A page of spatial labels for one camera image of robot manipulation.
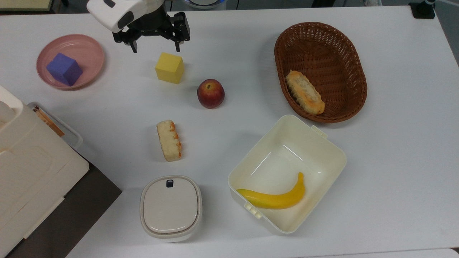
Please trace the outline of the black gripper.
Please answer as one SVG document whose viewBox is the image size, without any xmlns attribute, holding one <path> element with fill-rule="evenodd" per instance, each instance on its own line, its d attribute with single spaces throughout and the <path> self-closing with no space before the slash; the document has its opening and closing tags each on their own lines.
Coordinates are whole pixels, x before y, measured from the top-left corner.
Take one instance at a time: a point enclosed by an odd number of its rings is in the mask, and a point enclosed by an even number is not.
<svg viewBox="0 0 459 258">
<path fill-rule="evenodd" d="M 160 35 L 174 42 L 176 52 L 180 45 L 190 40 L 190 26 L 186 14 L 179 12 L 173 16 L 167 14 L 163 3 L 157 10 L 133 21 L 127 31 L 113 33 L 114 41 L 130 46 L 133 53 L 138 52 L 137 40 L 143 36 Z"/>
</svg>

